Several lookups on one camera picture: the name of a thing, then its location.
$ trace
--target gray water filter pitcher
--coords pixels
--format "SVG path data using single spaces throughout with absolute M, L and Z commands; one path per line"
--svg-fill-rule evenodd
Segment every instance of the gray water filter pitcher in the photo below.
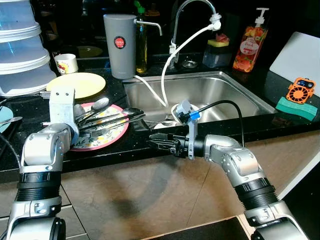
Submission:
M 106 44 L 111 66 L 111 74 L 116 79 L 131 79 L 136 73 L 136 30 L 138 24 L 157 26 L 147 21 L 137 21 L 131 14 L 103 15 Z

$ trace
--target white tube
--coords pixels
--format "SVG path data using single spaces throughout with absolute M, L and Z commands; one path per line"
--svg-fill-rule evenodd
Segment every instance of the white tube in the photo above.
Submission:
M 136 79 L 139 79 L 141 82 L 143 82 L 147 87 L 148 89 L 151 91 L 151 93 L 155 96 L 155 98 L 165 107 L 166 104 L 165 102 L 158 96 L 158 94 L 156 94 L 156 92 L 152 89 L 152 87 L 149 85 L 149 83 L 147 83 L 146 80 L 144 80 L 142 77 L 138 76 L 138 75 L 134 75 L 133 76 L 134 78 Z
M 189 37 L 184 43 L 182 43 L 171 55 L 170 57 L 167 59 L 164 68 L 162 70 L 162 75 L 161 75 L 161 91 L 162 91 L 162 96 L 164 99 L 164 103 L 165 103 L 165 107 L 168 106 L 168 99 L 167 99 L 167 95 L 166 95 L 166 91 L 165 91 L 165 74 L 166 74 L 166 70 L 167 67 L 170 64 L 171 59 L 173 59 L 175 57 L 175 55 L 185 46 L 187 45 L 192 39 L 194 39 L 196 36 L 198 36 L 199 34 L 207 31 L 207 30 L 213 30 L 214 29 L 214 25 L 213 24 L 209 24 L 208 26 L 202 28 L 201 30 L 197 31 L 195 34 L 193 34 L 191 37 Z

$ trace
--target stainless steel sink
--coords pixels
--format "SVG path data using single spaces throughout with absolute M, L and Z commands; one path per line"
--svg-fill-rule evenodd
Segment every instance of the stainless steel sink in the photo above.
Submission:
M 144 78 L 162 98 L 161 76 Z M 184 99 L 198 108 L 220 100 L 231 100 L 241 109 L 243 117 L 264 115 L 276 110 L 221 71 L 168 75 L 164 87 L 169 107 L 163 107 L 149 89 L 133 78 L 123 81 L 128 104 L 142 109 L 144 120 L 162 122 L 170 114 L 171 107 Z M 238 118 L 235 107 L 222 103 L 202 112 L 199 123 Z

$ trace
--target mug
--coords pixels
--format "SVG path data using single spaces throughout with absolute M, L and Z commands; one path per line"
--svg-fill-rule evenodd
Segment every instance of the mug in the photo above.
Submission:
M 66 53 L 54 57 L 54 61 L 61 75 L 78 72 L 76 55 Z

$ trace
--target red logo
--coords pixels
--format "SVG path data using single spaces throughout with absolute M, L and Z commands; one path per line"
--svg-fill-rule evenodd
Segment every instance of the red logo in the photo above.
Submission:
M 117 49 L 123 49 L 126 46 L 126 40 L 122 36 L 116 36 L 114 45 Z

